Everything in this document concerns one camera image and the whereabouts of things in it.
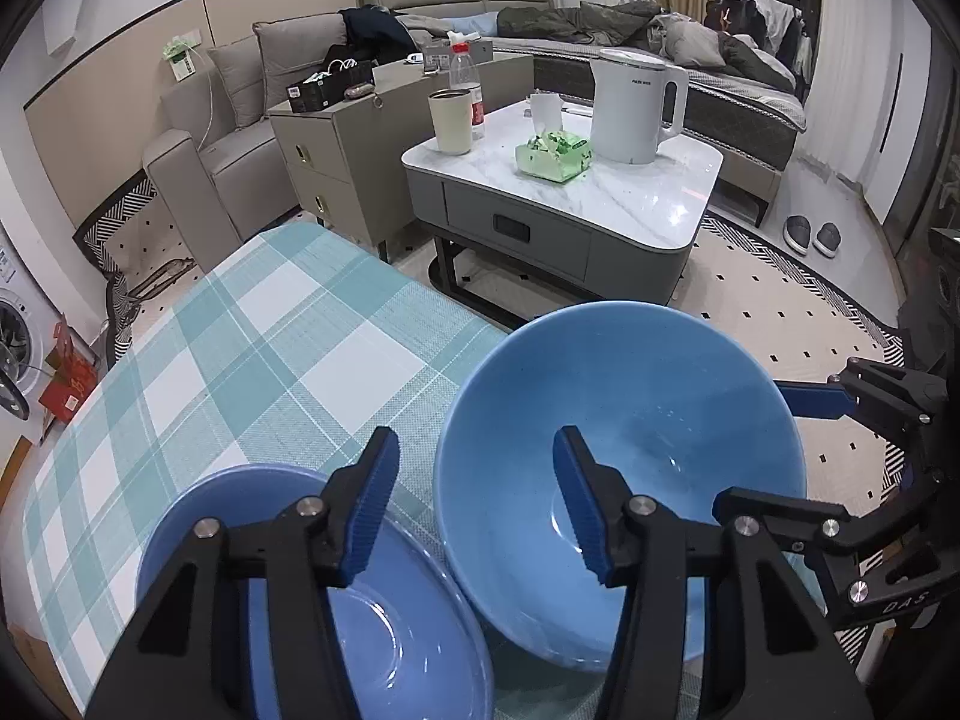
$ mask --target green tissue box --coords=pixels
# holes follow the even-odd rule
[[[517,167],[562,184],[590,166],[590,141],[572,132],[545,132],[517,146]]]

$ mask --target blue bowl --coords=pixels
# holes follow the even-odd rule
[[[803,447],[784,398],[742,347],[662,306],[597,302],[508,336],[448,414],[434,500],[449,564],[506,637],[562,666],[610,661],[623,589],[584,566],[552,446],[577,425],[634,493],[714,522],[728,487],[805,497]],[[685,656],[702,654],[703,581],[688,589]]]
[[[227,526],[276,517],[323,489],[320,474],[250,464],[211,474],[186,490],[160,519],[136,581],[142,600],[193,524]],[[367,570],[330,605],[364,720],[493,717],[493,669],[480,626],[438,562],[387,513]],[[256,715],[280,720],[272,678],[266,581],[250,582],[251,675]]]

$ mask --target gray slipper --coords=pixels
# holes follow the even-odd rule
[[[817,233],[813,245],[817,247],[817,251],[824,255],[824,257],[829,257],[830,259],[836,257],[837,250],[840,248],[840,230],[837,229],[837,225],[832,221],[828,221],[820,228],[820,232]]]
[[[806,217],[790,217],[784,223],[784,240],[798,254],[806,256],[810,246],[810,222]]]

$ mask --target washing machine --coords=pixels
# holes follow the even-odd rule
[[[59,313],[0,226],[0,341],[10,351],[6,386],[0,377],[0,469],[21,436],[35,446],[43,437],[46,409],[38,399],[53,375],[43,361],[54,347],[58,321]],[[2,349],[0,356],[6,357]]]

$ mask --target mattress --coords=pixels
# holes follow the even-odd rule
[[[589,60],[599,47],[548,40],[494,38],[500,52],[534,55],[534,84],[547,92],[593,100]],[[775,170],[783,170],[797,135],[806,129],[800,102],[763,84],[723,74],[688,70],[690,89],[683,128],[721,143]],[[664,119],[673,111],[673,87],[667,89]]]

